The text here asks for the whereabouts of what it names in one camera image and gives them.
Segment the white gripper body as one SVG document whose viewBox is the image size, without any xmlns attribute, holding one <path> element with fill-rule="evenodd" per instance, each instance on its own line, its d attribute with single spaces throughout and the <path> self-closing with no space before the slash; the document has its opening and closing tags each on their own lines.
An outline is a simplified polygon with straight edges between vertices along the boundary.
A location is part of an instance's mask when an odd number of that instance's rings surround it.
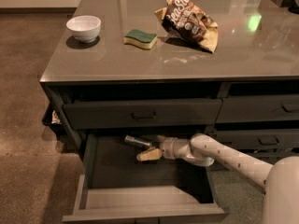
<svg viewBox="0 0 299 224">
<path fill-rule="evenodd" d="M 160 144 L 160 150 L 162 151 L 163 157 L 169 160 L 193 159 L 193 154 L 188 139 L 178 139 L 176 137 L 166 138 Z"/>
</svg>

